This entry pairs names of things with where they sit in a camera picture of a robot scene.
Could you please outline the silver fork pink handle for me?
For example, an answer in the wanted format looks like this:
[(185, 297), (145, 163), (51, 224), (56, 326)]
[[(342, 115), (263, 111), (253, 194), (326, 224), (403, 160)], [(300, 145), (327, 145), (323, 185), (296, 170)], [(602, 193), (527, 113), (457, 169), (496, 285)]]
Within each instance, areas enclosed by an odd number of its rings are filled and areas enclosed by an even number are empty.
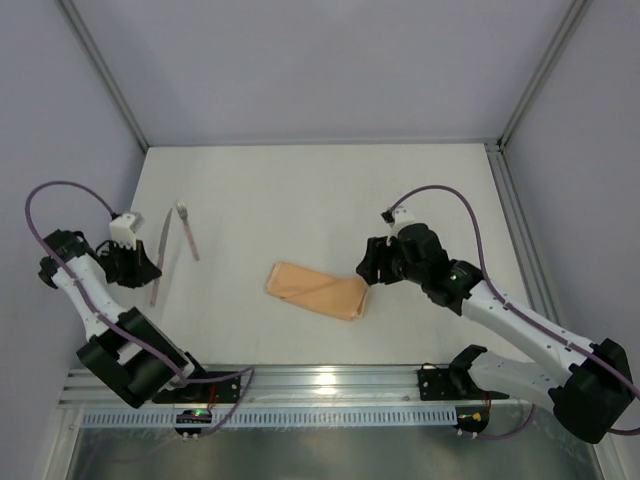
[(180, 220), (182, 221), (183, 224), (183, 228), (185, 231), (185, 235), (191, 250), (191, 254), (193, 256), (193, 259), (195, 261), (199, 261), (200, 260), (200, 254), (199, 254), (199, 250), (198, 247), (196, 245), (195, 242), (195, 238), (193, 235), (193, 231), (190, 225), (190, 221), (189, 221), (189, 211), (188, 208), (186, 206), (186, 204), (182, 201), (177, 201), (175, 204), (175, 208), (176, 211), (178, 213), (178, 216), (180, 218)]

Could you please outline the pink handled utensil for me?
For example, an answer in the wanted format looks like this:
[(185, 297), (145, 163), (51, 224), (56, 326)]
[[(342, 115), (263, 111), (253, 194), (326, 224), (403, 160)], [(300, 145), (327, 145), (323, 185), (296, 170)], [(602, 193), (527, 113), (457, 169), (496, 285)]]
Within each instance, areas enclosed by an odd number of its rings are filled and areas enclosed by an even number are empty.
[[(173, 211), (173, 209), (170, 208), (168, 210), (167, 214), (166, 214), (166, 217), (165, 217), (165, 220), (164, 220), (164, 224), (163, 224), (163, 228), (162, 228), (161, 235), (160, 235), (160, 239), (159, 239), (159, 245), (158, 245), (158, 249), (157, 249), (157, 262), (156, 262), (156, 266), (157, 266), (157, 268), (159, 270), (162, 270), (163, 266), (164, 266), (165, 251), (166, 251), (166, 246), (167, 246), (167, 241), (168, 241), (168, 235), (169, 235), (172, 211)], [(154, 307), (156, 305), (157, 296), (158, 296), (158, 290), (159, 290), (159, 284), (160, 284), (160, 278), (156, 278), (152, 283), (151, 296), (150, 296), (150, 306), (151, 307)]]

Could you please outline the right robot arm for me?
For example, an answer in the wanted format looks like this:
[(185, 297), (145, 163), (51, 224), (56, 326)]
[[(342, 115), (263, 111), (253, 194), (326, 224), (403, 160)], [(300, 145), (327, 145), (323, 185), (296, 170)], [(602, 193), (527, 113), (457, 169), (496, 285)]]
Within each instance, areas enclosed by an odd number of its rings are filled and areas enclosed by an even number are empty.
[(413, 223), (371, 237), (356, 272), (368, 285), (408, 281), (436, 305), (478, 323), (515, 346), (513, 361), (471, 345), (449, 365), (463, 383), (550, 411), (572, 435), (599, 443), (637, 397), (626, 352), (611, 339), (595, 343), (519, 307), (476, 266), (452, 259), (427, 225)]

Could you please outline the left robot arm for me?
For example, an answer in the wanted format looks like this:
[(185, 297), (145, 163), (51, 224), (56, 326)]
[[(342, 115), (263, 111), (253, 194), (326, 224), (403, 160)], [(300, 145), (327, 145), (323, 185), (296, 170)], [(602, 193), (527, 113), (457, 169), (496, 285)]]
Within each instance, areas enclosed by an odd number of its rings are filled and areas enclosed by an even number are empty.
[(205, 370), (179, 349), (135, 307), (120, 306), (104, 287), (108, 283), (141, 287), (161, 276), (143, 246), (114, 246), (110, 257), (98, 256), (80, 231), (56, 230), (44, 238), (40, 279), (63, 290), (79, 313), (86, 343), (76, 351), (82, 365), (131, 407), (157, 400), (162, 393), (185, 388)]

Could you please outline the orange cloth napkin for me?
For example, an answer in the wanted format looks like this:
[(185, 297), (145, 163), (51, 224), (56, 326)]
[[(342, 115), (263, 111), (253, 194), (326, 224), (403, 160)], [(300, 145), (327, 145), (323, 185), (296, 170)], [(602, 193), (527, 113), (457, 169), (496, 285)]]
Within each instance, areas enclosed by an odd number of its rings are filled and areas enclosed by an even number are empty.
[(287, 262), (274, 264), (265, 289), (286, 303), (344, 321), (364, 315), (369, 294), (360, 277), (333, 276)]

